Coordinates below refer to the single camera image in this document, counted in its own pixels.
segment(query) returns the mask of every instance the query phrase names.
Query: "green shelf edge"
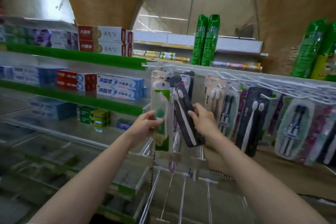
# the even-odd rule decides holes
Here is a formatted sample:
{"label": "green shelf edge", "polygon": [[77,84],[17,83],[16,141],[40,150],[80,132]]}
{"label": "green shelf edge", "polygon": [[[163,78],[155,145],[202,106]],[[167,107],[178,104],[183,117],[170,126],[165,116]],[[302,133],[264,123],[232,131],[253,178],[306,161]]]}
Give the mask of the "green shelf edge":
{"label": "green shelf edge", "polygon": [[36,45],[17,44],[17,43],[0,42],[0,44],[6,46],[7,52],[18,52],[56,59],[82,61],[98,65],[128,68],[134,70],[145,71],[146,68],[143,67],[142,64],[147,64],[146,59],[142,58],[123,57],[96,52],[64,50],[64,49],[57,49]]}
{"label": "green shelf edge", "polygon": [[106,99],[98,99],[88,96],[81,96],[79,94],[74,94],[72,92],[57,90],[48,87],[38,87],[18,82],[6,81],[0,79],[0,87],[18,90],[26,93],[31,93],[39,96],[44,96],[47,98],[59,99],[75,104],[92,106],[108,111],[114,111],[118,113],[128,114],[132,116],[139,116],[142,114],[142,107],[128,105],[124,103],[109,101]]}

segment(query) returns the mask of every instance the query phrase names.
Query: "forearm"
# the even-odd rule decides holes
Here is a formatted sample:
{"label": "forearm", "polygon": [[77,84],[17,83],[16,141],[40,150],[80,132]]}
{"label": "forearm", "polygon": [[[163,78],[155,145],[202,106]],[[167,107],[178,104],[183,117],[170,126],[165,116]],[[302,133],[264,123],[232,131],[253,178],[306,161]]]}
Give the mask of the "forearm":
{"label": "forearm", "polygon": [[63,186],[30,220],[35,224],[85,224],[104,196],[130,148],[121,135],[109,148]]}
{"label": "forearm", "polygon": [[229,167],[251,207],[264,223],[323,223],[327,221],[295,192],[268,173],[219,132],[213,147]]}

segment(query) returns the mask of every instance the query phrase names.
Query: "white toothpaste box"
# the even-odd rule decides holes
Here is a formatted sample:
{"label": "white toothpaste box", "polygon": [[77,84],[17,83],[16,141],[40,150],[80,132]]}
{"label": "white toothpaste box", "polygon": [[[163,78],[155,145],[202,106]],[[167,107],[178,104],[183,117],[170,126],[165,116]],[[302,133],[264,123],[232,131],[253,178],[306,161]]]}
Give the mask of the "white toothpaste box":
{"label": "white toothpaste box", "polygon": [[128,90],[121,88],[109,89],[100,85],[97,85],[97,94],[128,100],[136,100],[141,97],[140,91],[138,90]]}
{"label": "white toothpaste box", "polygon": [[103,88],[114,89],[128,89],[128,90],[141,90],[144,87],[144,79],[133,78],[115,74],[99,74],[97,76],[97,85]]}

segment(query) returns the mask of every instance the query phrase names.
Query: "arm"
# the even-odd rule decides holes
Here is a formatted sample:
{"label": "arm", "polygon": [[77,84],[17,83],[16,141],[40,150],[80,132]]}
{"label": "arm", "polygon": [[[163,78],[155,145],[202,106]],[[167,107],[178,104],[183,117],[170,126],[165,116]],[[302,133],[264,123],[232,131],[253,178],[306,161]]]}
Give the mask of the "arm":
{"label": "arm", "polygon": [[238,186],[264,223],[327,224],[328,222],[295,192],[243,153],[218,129],[212,112],[200,104],[189,113],[195,127],[221,155]]}
{"label": "arm", "polygon": [[154,111],[142,114],[134,124],[95,160],[65,184],[29,221],[36,224],[85,224],[101,205],[128,151],[162,123]]}

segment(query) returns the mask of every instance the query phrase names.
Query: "hand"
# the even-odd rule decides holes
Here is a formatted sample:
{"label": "hand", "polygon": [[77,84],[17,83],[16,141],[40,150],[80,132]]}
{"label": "hand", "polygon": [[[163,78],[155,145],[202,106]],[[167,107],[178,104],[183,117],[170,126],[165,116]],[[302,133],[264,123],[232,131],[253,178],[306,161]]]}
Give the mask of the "hand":
{"label": "hand", "polygon": [[215,132],[219,132],[218,125],[212,112],[207,111],[200,103],[194,104],[195,112],[188,111],[195,124],[196,130],[206,138],[210,138]]}
{"label": "hand", "polygon": [[163,119],[156,119],[155,111],[149,111],[141,114],[132,126],[124,133],[127,138],[131,139],[131,148],[137,146],[153,134],[153,128],[163,122]]}

